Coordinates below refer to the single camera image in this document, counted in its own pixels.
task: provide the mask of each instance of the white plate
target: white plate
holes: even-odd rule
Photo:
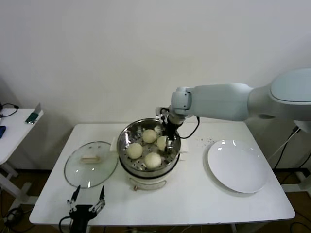
[[[242,141],[222,140],[208,151],[208,164],[215,177],[228,188],[255,193],[268,179],[268,167],[261,152]]]

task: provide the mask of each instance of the stainless steel steamer basket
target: stainless steel steamer basket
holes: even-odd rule
[[[117,151],[120,163],[131,175],[142,179],[155,179],[170,172],[178,162],[180,151],[180,139],[177,138],[171,153],[161,152],[154,143],[145,143],[142,140],[144,130],[155,130],[157,136],[162,136],[163,126],[157,119],[142,119],[128,125],[119,135],[117,141]],[[138,159],[131,159],[126,153],[126,149],[131,143],[140,143],[143,147],[142,156]],[[149,169],[144,163],[145,156],[150,152],[157,152],[161,155],[162,163],[160,167]]]

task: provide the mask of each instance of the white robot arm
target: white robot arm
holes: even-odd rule
[[[260,88],[241,83],[179,87],[172,94],[166,123],[177,129],[192,115],[233,121],[277,117],[294,120],[311,133],[310,88],[311,69],[285,73]]]

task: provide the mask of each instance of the steamed bun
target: steamed bun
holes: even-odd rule
[[[138,159],[142,155],[142,146],[139,143],[132,143],[126,149],[128,157],[131,159]]]
[[[160,149],[160,151],[164,151],[165,150],[166,138],[167,138],[167,136],[161,136],[156,141],[156,145]]]
[[[142,139],[146,143],[153,143],[156,141],[156,132],[154,130],[145,130],[142,134]]]
[[[147,168],[156,168],[162,163],[161,156],[157,153],[151,152],[145,157],[145,165]]]

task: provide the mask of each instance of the white wall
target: white wall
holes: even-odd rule
[[[52,168],[75,124],[152,117],[178,86],[257,87],[311,67],[310,8],[309,0],[0,1],[0,100],[41,102],[46,113],[24,143],[30,161],[21,153],[12,161]],[[249,123],[265,154],[292,127],[267,140],[271,125]]]

